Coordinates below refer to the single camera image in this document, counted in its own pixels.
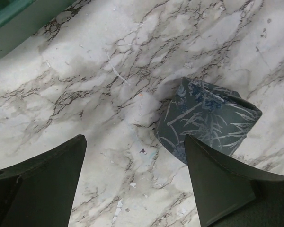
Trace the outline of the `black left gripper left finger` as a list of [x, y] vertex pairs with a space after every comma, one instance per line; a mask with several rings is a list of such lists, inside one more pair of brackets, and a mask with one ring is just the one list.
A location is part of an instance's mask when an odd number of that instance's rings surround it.
[[87, 148], [84, 135], [0, 170], [0, 227], [66, 227]]

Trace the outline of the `grey blue floral tie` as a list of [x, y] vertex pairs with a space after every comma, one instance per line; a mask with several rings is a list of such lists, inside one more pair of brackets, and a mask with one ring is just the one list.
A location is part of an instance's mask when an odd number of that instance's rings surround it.
[[261, 116], [262, 111], [242, 99], [238, 92], [184, 77], [160, 117], [155, 135], [172, 155], [186, 164], [186, 135], [230, 156]]

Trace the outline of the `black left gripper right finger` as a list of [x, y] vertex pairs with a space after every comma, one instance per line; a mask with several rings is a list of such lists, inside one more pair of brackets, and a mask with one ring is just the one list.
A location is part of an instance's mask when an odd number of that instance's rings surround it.
[[284, 227], [284, 175], [244, 164], [191, 135], [184, 145], [201, 226]]

